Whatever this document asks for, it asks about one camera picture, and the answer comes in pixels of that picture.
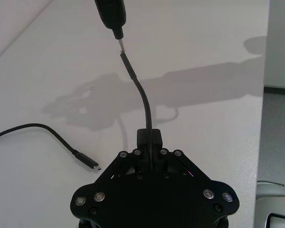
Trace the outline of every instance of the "cable connector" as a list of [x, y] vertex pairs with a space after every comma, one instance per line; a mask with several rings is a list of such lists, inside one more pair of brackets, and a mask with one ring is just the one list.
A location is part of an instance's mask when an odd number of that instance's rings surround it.
[[86, 164], [91, 169], [101, 170], [101, 168], [98, 166], [98, 163], [95, 162], [93, 159], [89, 158], [88, 156], [86, 156], [84, 153], [74, 150], [73, 154], [78, 160]]

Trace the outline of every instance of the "white table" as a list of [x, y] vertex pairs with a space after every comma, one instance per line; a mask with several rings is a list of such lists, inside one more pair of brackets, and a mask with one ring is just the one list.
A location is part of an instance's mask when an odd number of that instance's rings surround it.
[[[127, 55], [164, 147], [237, 192], [252, 227], [267, 0], [127, 0]], [[92, 0], [54, 0], [0, 58], [0, 131], [46, 123], [106, 168], [136, 146], [141, 98]], [[100, 173], [43, 130], [0, 139], [0, 228], [75, 228], [71, 197]]]

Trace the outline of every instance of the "silver screw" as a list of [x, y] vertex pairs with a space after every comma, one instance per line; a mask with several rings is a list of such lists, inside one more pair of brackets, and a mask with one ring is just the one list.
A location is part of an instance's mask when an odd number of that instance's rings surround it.
[[136, 151], [134, 151], [134, 154], [135, 154], [135, 155], [140, 155], [140, 154], [141, 154], [141, 151], [136, 150]]
[[76, 204], [77, 206], [84, 205], [84, 203], [86, 202], [85, 200], [86, 200], [86, 198], [83, 197], [83, 196], [78, 197], [78, 198], [75, 200], [75, 204]]
[[175, 154], [176, 156], [181, 156], [181, 152], [180, 152], [180, 151], [176, 151], [174, 154]]
[[161, 154], [167, 154], [168, 152], [166, 150], [161, 150]]
[[121, 152], [121, 153], [120, 153], [120, 156], [121, 156], [122, 158], [125, 158], [125, 157], [127, 156], [127, 153], [126, 153], [126, 152]]
[[206, 189], [204, 190], [204, 197], [206, 197], [207, 199], [213, 199], [214, 198], [214, 193], [213, 191], [209, 190], [209, 189]]
[[226, 200], [227, 202], [232, 202], [232, 201], [233, 201], [232, 195], [229, 194], [229, 193], [227, 193], [227, 192], [223, 193], [223, 198], [224, 198], [224, 200]]
[[104, 199], [105, 199], [105, 194], [104, 194], [103, 192], [98, 192], [98, 193], [96, 193], [95, 196], [94, 196], [94, 200], [95, 200], [96, 202], [101, 202], [101, 201], [103, 201]]

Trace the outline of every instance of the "metal rivet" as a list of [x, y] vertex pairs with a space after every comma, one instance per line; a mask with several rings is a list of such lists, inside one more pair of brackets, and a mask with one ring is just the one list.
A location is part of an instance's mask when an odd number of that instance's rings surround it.
[[143, 176], [142, 176], [141, 174], [138, 174], [138, 175], [136, 176], [136, 178], [139, 179], [139, 180], [141, 180], [141, 179], [143, 178]]
[[209, 190], [209, 189], [206, 189], [204, 190], [204, 197], [206, 197], [207, 199], [213, 199], [214, 198], [214, 193], [213, 191]]
[[176, 152], [174, 152], [174, 154], [175, 154], [176, 156], [181, 156], [181, 152], [180, 152], [180, 151], [176, 151]]
[[103, 192], [98, 192], [98, 193], [96, 193], [95, 196], [94, 196], [94, 200], [95, 200], [96, 202], [101, 202], [101, 201], [103, 201], [104, 199], [105, 199], [105, 194], [104, 194]]
[[213, 204], [213, 209], [214, 209], [216, 212], [222, 212], [222, 211], [223, 211], [222, 206], [219, 205], [218, 203]]
[[125, 158], [127, 156], [127, 153], [126, 152], [121, 152], [120, 155], [122, 158]]
[[223, 199], [226, 200], [227, 202], [232, 202], [233, 201], [232, 195], [227, 193], [227, 192], [223, 193]]
[[90, 214], [90, 215], [95, 215], [95, 214], [97, 214], [97, 208], [96, 208], [96, 207], [90, 208], [89, 214]]
[[166, 150], [161, 150], [161, 154], [167, 154], [168, 152]]
[[86, 202], [85, 200], [86, 200], [86, 198], [83, 197], [83, 196], [78, 197], [78, 198], [75, 200], [75, 204], [76, 204], [77, 206], [84, 205], [84, 203]]
[[134, 151], [134, 154], [135, 154], [135, 155], [140, 155], [140, 154], [141, 154], [141, 151], [136, 150], [136, 151]]

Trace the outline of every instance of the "white wall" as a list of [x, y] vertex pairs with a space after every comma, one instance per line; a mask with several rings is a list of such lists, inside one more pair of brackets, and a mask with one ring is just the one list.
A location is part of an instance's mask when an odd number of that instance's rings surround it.
[[0, 55], [52, 0], [0, 0]]
[[285, 88], [285, 0], [271, 0], [265, 85]]

